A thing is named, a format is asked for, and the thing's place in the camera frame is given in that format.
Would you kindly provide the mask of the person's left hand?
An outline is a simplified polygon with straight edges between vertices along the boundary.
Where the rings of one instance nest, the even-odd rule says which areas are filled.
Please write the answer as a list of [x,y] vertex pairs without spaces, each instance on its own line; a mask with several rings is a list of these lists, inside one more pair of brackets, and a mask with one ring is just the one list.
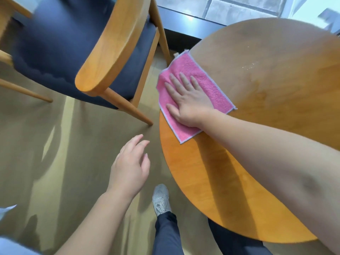
[[124,152],[124,146],[121,148],[111,166],[106,191],[108,195],[132,201],[140,192],[145,184],[142,179],[141,161],[149,143],[150,141],[141,139],[130,153]]

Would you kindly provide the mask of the person's right hand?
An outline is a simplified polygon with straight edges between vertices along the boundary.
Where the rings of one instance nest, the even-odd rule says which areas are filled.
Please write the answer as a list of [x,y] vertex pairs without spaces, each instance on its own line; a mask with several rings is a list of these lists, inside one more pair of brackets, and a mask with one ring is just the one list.
[[214,109],[205,92],[191,92],[190,79],[188,80],[183,73],[180,73],[179,77],[179,81],[187,90],[185,95],[180,95],[172,82],[165,83],[168,94],[176,104],[174,106],[180,109],[182,119],[177,121],[187,127],[196,127],[206,132],[220,132],[223,129],[220,123],[223,122],[225,114]]

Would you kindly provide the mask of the pink cleaning cloth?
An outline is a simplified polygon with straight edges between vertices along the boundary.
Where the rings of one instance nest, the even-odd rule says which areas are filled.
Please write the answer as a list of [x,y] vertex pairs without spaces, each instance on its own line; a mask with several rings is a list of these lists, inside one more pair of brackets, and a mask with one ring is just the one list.
[[165,88],[165,82],[172,85],[169,77],[170,74],[178,77],[179,73],[183,73],[187,78],[193,76],[198,81],[199,86],[208,96],[215,109],[223,112],[224,114],[228,114],[237,108],[219,88],[215,81],[193,59],[189,50],[182,52],[173,59],[168,68],[161,71],[158,77],[156,89],[159,93],[158,103],[160,110],[179,143],[183,144],[202,131],[198,128],[190,128],[180,124],[172,117],[166,108],[167,104],[172,104],[174,106],[177,105],[168,94]]

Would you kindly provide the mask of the person's left forearm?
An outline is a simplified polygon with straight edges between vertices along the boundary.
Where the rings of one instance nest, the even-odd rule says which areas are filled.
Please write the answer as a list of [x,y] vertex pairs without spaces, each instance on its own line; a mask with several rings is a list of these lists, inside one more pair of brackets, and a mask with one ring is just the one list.
[[55,255],[108,255],[118,227],[135,196],[121,190],[102,194]]

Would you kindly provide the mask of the person's right forearm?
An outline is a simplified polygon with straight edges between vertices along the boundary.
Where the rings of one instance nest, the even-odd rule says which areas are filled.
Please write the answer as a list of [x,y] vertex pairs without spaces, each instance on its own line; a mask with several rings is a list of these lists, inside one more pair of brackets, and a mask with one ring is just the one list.
[[215,109],[204,113],[199,128],[340,255],[340,151]]

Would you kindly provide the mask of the grey sneaker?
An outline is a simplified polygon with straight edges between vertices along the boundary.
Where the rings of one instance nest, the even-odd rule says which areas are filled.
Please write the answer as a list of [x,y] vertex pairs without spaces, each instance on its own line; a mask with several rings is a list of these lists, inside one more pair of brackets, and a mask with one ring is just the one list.
[[152,195],[152,204],[157,217],[166,212],[172,212],[168,188],[164,184],[159,184],[155,187]]

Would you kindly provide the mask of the black window sill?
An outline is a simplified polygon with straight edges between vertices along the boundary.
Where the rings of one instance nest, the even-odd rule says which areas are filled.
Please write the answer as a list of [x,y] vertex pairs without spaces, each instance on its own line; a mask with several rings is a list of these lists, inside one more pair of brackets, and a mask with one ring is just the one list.
[[219,23],[186,15],[158,6],[168,47],[181,53],[190,50],[202,39],[225,27]]

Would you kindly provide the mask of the person's left trouser leg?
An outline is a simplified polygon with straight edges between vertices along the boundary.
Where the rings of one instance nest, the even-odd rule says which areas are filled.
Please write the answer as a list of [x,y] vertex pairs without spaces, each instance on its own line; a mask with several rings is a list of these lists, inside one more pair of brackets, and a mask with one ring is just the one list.
[[184,255],[176,215],[168,211],[157,216],[152,255]]

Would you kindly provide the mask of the person's trouser leg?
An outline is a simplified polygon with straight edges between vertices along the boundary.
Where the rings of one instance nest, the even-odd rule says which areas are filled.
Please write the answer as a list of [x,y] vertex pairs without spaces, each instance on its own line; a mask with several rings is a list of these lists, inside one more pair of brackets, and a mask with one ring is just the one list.
[[157,216],[152,255],[184,255],[176,215],[168,211]]
[[208,224],[223,255],[273,255],[260,240],[230,231],[209,218]]

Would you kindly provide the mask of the wooden chair with dark seat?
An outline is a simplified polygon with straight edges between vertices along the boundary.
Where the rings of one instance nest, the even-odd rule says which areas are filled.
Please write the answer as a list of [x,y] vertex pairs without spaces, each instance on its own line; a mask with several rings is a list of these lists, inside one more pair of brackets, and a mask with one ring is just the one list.
[[33,13],[0,0],[0,39],[14,13],[24,25],[0,61],[26,78],[79,101],[124,111],[148,124],[138,110],[159,44],[170,55],[156,0],[41,0]]

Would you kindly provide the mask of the person's right trouser leg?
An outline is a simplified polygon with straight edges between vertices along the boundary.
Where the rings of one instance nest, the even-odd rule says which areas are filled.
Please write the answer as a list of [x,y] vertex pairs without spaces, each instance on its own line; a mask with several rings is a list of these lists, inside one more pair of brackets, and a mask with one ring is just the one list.
[[260,240],[230,231],[209,218],[208,224],[223,255],[273,255]]

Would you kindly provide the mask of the person's white shirt sleeve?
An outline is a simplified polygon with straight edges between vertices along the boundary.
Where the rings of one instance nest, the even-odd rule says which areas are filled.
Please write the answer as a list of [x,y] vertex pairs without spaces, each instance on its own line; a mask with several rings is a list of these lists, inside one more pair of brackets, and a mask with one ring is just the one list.
[[37,215],[25,221],[18,205],[0,208],[0,255],[42,255]]

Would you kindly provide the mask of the window with grey frame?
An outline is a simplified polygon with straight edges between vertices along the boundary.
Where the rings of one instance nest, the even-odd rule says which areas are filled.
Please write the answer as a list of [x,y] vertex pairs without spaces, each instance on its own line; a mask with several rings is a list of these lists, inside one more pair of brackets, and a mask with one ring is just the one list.
[[163,8],[227,26],[244,20],[279,17],[286,0],[156,0],[156,3]]

